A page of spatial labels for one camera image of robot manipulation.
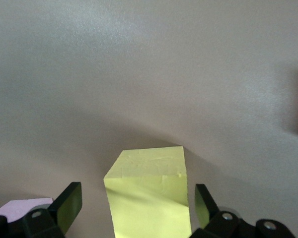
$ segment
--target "foam block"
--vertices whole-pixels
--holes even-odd
[[[125,150],[104,183],[116,238],[191,235],[183,147]]]

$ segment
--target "white surface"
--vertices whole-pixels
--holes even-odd
[[[298,237],[298,0],[0,0],[0,206],[81,181],[67,237],[114,237],[104,175],[174,144],[191,202]]]
[[[49,207],[52,202],[53,200],[51,198],[12,200],[0,208],[0,216],[5,216],[8,223],[14,222],[31,210]]]

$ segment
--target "dark object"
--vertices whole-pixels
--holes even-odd
[[[190,238],[295,238],[280,222],[262,219],[254,227],[231,212],[220,211],[204,184],[195,187],[195,206],[202,228]]]
[[[0,238],[64,238],[81,207],[81,183],[72,182],[48,209],[30,211],[11,223],[0,216]]]

